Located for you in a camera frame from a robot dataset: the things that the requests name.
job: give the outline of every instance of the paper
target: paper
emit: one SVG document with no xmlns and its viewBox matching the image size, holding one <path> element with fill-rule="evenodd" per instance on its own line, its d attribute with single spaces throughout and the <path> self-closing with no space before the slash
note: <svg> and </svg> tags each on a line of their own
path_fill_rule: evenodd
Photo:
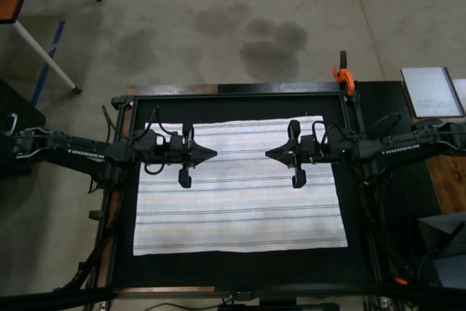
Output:
<svg viewBox="0 0 466 311">
<path fill-rule="evenodd" d="M 322 120 L 295 119 L 302 135 Z M 141 169 L 134 255 L 346 247 L 331 165 L 304 165 L 307 184 L 293 189 L 293 169 L 265 157 L 288 140 L 289 121 L 194 125 L 196 142 L 218 156 L 190 170 L 190 189 L 178 183 L 180 165 L 157 176 Z M 164 127 L 181 131 L 181 125 Z M 322 138 L 323 126 L 316 128 Z"/>
<path fill-rule="evenodd" d="M 403 68 L 401 71 L 416 117 L 462 115 L 443 68 Z"/>
</svg>

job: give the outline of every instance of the gray object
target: gray object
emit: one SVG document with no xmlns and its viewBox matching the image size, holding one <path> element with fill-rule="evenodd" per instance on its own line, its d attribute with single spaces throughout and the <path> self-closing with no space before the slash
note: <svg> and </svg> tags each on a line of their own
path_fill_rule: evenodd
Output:
<svg viewBox="0 0 466 311">
<path fill-rule="evenodd" d="M 465 111 L 446 67 L 402 68 L 416 117 L 463 117 Z"/>
</svg>

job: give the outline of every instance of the striped towel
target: striped towel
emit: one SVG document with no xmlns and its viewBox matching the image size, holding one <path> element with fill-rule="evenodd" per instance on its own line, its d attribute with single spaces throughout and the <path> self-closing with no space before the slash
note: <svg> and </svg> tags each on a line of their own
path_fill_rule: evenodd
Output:
<svg viewBox="0 0 466 311">
<path fill-rule="evenodd" d="M 322 117 L 294 119 L 306 135 Z M 178 183 L 180 165 L 167 166 L 157 176 L 141 168 L 134 255 L 346 247 L 331 166 L 305 165 L 307 184 L 293 189 L 294 170 L 265 157 L 265 151 L 288 140 L 289 122 L 194 125 L 196 142 L 218 156 L 190 170 L 190 189 Z M 164 127 L 181 132 L 181 125 Z M 158 125 L 152 128 L 161 133 Z M 316 130 L 322 138 L 323 126 Z"/>
</svg>

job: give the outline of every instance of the black work surface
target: black work surface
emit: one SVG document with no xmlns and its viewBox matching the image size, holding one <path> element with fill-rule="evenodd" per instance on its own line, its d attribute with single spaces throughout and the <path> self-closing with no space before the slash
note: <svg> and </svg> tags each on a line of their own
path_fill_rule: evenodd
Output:
<svg viewBox="0 0 466 311">
<path fill-rule="evenodd" d="M 219 85 L 219 94 L 222 93 L 222 87 L 225 87 L 225 93 L 244 90 L 244 86 L 236 89 Z M 367 119 L 367 125 L 388 112 L 399 111 L 403 115 L 399 128 L 409 128 L 411 117 L 400 83 L 362 83 L 360 91 L 362 101 L 367 97 L 363 104 L 363 115 Z M 163 122 L 226 122 L 239 119 L 290 118 L 307 114 L 323 115 L 326 122 L 344 125 L 344 115 L 336 95 L 219 95 L 201 98 L 166 96 L 138 99 L 133 120 L 134 130 L 143 128 L 144 123 L 149 120 L 155 101 L 160 105 Z M 379 109 L 380 105 L 390 110 Z M 351 126 L 355 127 L 354 114 L 351 111 L 349 119 L 352 120 Z M 286 130 L 283 132 L 285 143 Z M 416 174 L 421 174 L 420 176 L 426 180 L 425 177 L 429 175 L 425 163 L 415 168 Z M 125 187 L 122 225 L 117 239 L 111 279 L 115 288 L 215 286 L 217 291 L 230 291 L 298 283 L 350 283 L 355 286 L 374 284 L 365 222 L 352 171 L 350 165 L 345 162 L 334 165 L 333 173 L 348 247 L 263 253 L 214 251 L 133 256 L 138 173 L 139 169 L 136 169 L 129 174 Z M 435 196 L 432 184 L 429 190 L 429 196 Z"/>
</svg>

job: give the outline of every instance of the orange clamp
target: orange clamp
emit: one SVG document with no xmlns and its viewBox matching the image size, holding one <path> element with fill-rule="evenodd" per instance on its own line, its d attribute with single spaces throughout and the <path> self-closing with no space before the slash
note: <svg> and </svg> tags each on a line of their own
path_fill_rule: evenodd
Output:
<svg viewBox="0 0 466 311">
<path fill-rule="evenodd" d="M 355 80 L 352 78 L 352 74 L 347 70 L 347 52 L 340 52 L 340 69 L 337 71 L 336 67 L 332 68 L 333 76 L 338 83 L 346 83 L 347 94 L 352 97 L 355 94 Z"/>
</svg>

